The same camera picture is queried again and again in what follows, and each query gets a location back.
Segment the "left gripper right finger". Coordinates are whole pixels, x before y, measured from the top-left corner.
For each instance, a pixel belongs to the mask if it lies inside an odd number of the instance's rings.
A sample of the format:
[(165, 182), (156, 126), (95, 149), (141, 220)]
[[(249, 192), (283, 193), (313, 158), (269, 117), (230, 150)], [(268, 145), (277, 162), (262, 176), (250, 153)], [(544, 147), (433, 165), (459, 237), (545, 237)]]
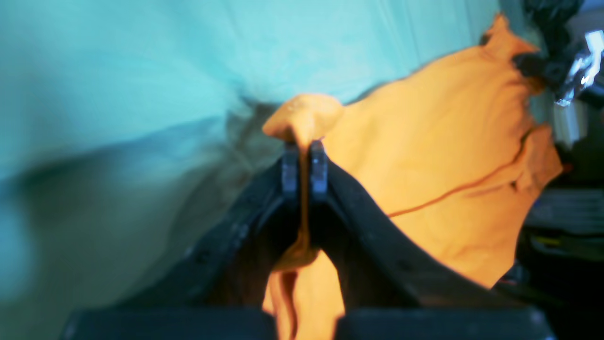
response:
[(312, 142), (309, 150), (311, 241), (334, 263), (346, 310), (522, 308), (410, 241), (364, 187), (328, 158), (322, 142)]

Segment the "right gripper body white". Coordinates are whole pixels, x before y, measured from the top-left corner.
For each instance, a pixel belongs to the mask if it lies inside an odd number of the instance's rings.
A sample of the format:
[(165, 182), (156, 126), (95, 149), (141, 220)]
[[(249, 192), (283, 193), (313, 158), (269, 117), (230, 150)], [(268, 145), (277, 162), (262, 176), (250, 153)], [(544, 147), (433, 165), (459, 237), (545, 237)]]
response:
[(604, 5), (601, 0), (525, 0), (526, 18), (541, 33), (545, 52), (513, 57), (523, 76), (541, 80), (554, 102), (602, 106)]

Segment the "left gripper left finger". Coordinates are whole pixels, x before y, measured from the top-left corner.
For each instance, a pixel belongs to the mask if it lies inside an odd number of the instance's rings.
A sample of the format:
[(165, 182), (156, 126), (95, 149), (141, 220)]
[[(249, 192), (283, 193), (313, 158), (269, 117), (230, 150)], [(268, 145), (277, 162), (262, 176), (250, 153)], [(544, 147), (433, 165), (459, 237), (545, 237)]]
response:
[(298, 237), (299, 157), (286, 144), (183, 259), (118, 308), (260, 307), (274, 265)]

